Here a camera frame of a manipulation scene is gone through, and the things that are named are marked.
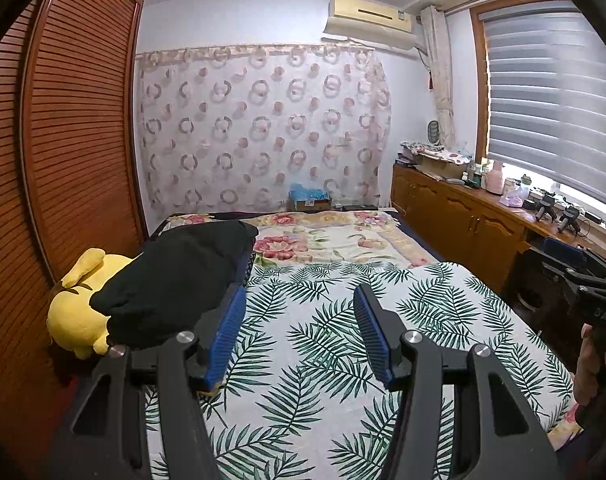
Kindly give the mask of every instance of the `cabinet door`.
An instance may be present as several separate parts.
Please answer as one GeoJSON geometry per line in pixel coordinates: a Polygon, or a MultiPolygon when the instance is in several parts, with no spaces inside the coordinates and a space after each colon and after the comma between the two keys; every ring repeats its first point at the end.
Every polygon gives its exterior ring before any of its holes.
{"type": "Polygon", "coordinates": [[[437,225],[443,215],[443,201],[432,183],[417,182],[411,187],[407,205],[407,221],[427,243],[432,245],[439,236],[437,225]]]}
{"type": "Polygon", "coordinates": [[[503,215],[482,211],[474,221],[468,269],[497,294],[503,289],[525,227],[503,215]]]}
{"type": "Polygon", "coordinates": [[[440,235],[433,247],[447,261],[463,266],[470,263],[475,216],[474,202],[444,186],[443,213],[437,218],[440,235]]]}
{"type": "Polygon", "coordinates": [[[407,177],[398,172],[395,168],[392,179],[391,201],[392,207],[395,207],[403,217],[407,212],[407,202],[410,194],[410,181],[407,177]]]}

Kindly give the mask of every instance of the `cardboard box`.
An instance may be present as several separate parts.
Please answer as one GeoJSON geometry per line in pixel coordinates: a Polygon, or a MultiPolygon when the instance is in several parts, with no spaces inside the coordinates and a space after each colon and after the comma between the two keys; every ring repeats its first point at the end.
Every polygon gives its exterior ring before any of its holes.
{"type": "Polygon", "coordinates": [[[426,170],[429,173],[437,174],[443,178],[461,178],[465,171],[465,164],[455,164],[445,162],[444,160],[435,160],[429,156],[423,156],[419,164],[420,170],[426,170]]]}
{"type": "Polygon", "coordinates": [[[306,213],[318,213],[332,208],[331,200],[288,200],[288,210],[306,213]]]}

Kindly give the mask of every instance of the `patterned curtain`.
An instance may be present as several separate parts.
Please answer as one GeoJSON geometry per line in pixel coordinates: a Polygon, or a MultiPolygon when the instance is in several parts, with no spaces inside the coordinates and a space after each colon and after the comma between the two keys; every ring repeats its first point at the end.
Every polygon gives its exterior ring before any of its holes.
{"type": "Polygon", "coordinates": [[[292,183],[378,205],[391,108],[374,51],[188,48],[144,54],[140,68],[136,134],[161,217],[281,210],[292,183]]]}

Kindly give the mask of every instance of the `louvered wardrobe door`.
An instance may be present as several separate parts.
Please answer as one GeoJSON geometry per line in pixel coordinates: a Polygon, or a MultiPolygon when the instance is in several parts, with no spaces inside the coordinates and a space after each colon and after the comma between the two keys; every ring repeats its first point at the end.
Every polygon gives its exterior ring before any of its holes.
{"type": "Polygon", "coordinates": [[[37,477],[64,403],[45,329],[51,283],[33,237],[16,136],[36,12],[29,4],[0,43],[0,447],[26,478],[37,477]]]}
{"type": "Polygon", "coordinates": [[[32,214],[60,279],[90,247],[142,243],[131,148],[134,45],[142,0],[45,0],[22,110],[32,214]]]}

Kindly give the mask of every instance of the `small fan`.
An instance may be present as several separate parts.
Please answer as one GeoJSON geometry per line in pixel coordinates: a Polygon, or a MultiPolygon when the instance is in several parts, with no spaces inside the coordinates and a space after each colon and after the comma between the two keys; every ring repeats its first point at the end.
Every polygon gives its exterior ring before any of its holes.
{"type": "Polygon", "coordinates": [[[439,122],[438,121],[430,121],[427,125],[427,141],[430,144],[438,144],[440,140],[439,134],[439,122]]]}

